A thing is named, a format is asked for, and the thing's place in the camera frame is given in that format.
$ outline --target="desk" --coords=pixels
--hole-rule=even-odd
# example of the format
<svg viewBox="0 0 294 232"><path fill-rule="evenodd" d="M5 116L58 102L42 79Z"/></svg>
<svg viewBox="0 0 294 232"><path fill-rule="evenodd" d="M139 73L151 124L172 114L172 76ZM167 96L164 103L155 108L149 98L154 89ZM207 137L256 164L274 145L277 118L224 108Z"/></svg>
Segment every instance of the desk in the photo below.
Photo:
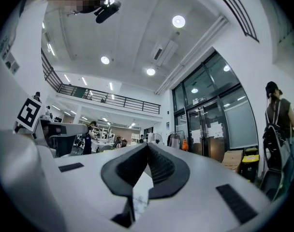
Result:
<svg viewBox="0 0 294 232"><path fill-rule="evenodd" d="M95 140L91 140L91 151L96 152L97 148L102 148L106 145L111 145L110 143L103 143L103 142L97 142Z"/></svg>

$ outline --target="glass wall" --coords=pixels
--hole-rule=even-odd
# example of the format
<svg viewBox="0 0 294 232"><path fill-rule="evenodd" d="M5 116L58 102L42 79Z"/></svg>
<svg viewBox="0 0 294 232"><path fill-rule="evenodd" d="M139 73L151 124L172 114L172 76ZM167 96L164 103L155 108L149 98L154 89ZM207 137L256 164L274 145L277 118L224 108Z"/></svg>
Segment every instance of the glass wall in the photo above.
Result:
<svg viewBox="0 0 294 232"><path fill-rule="evenodd" d="M222 162L227 150L258 145L255 120L238 78L214 52L173 91L175 130L190 152Z"/></svg>
<svg viewBox="0 0 294 232"><path fill-rule="evenodd" d="M192 104L195 99L215 91L213 83L204 68L199 68L188 79L184 81L187 105Z"/></svg>
<svg viewBox="0 0 294 232"><path fill-rule="evenodd" d="M185 107L184 93L182 91L181 85L175 88L174 94L175 94L175 111L184 108Z"/></svg>
<svg viewBox="0 0 294 232"><path fill-rule="evenodd" d="M257 130L243 88L226 95L221 100L230 134L230 149L257 146Z"/></svg>

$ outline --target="jeans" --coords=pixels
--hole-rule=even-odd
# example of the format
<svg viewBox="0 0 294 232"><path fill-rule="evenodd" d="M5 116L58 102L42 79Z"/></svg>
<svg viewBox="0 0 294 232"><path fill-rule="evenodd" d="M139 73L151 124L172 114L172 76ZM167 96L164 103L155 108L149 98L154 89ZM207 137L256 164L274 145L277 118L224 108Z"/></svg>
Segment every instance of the jeans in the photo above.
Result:
<svg viewBox="0 0 294 232"><path fill-rule="evenodd" d="M283 168L284 180L281 190L282 193L286 193L289 190L290 184L294 178L294 137L291 139L290 150L290 157Z"/></svg>

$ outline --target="metal railing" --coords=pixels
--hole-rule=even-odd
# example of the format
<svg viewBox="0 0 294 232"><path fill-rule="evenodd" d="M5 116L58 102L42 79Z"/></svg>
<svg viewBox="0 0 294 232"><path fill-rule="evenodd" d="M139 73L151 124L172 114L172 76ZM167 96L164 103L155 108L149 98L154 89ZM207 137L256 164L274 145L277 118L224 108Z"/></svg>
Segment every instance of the metal railing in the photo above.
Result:
<svg viewBox="0 0 294 232"><path fill-rule="evenodd" d="M137 111L142 111L151 114L160 114L160 105L124 97L120 95L114 95L98 90L93 90L84 87L77 87L73 85L63 84L59 90L60 94L70 95L94 102L105 103L113 106L119 106L124 108L130 108Z"/></svg>
<svg viewBox="0 0 294 232"><path fill-rule="evenodd" d="M48 82L56 92L58 92L60 88L62 87L63 82L55 73L54 68L50 65L43 50L42 50L42 66L43 66L45 81Z"/></svg>
<svg viewBox="0 0 294 232"><path fill-rule="evenodd" d="M231 12L237 19L245 36L250 36L255 41L259 42L254 30L253 24L242 2L240 0L223 0L223 1L230 8Z"/></svg>

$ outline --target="air conditioner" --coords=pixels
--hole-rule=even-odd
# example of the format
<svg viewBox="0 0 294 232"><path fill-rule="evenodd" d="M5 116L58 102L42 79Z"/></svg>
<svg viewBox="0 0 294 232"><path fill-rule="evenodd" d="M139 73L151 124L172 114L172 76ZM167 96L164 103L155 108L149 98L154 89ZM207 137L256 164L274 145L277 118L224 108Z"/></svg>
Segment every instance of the air conditioner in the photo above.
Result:
<svg viewBox="0 0 294 232"><path fill-rule="evenodd" d="M165 65L176 52L178 44L174 41L161 37L151 52L151 61L156 66Z"/></svg>

